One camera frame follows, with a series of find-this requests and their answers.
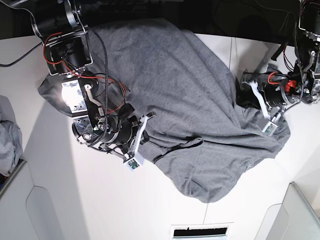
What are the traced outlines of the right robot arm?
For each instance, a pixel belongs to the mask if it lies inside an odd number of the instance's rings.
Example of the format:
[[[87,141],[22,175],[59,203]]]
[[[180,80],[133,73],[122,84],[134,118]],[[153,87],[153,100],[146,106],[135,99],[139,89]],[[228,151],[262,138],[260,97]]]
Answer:
[[[30,14],[33,32],[42,42],[44,60],[52,76],[63,76],[61,96],[69,107],[72,131],[77,141],[96,151],[113,154],[125,163],[136,162],[145,140],[148,113],[141,118],[123,101],[109,109],[108,90],[98,100],[100,77],[87,69],[94,60],[89,34],[108,16],[127,13],[143,2],[138,0],[6,0],[14,10]]]

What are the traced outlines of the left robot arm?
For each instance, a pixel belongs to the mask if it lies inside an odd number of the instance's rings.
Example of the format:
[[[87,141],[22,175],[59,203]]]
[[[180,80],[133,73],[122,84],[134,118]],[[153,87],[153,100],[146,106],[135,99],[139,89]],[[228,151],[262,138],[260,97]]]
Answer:
[[[271,59],[282,56],[288,69],[281,72],[268,64],[265,72],[245,71],[238,81],[237,104],[256,108],[269,118],[273,110],[285,112],[299,103],[315,104],[320,101],[320,2],[301,0],[298,19],[293,29],[296,57],[289,65],[286,56],[288,42],[284,42]]]

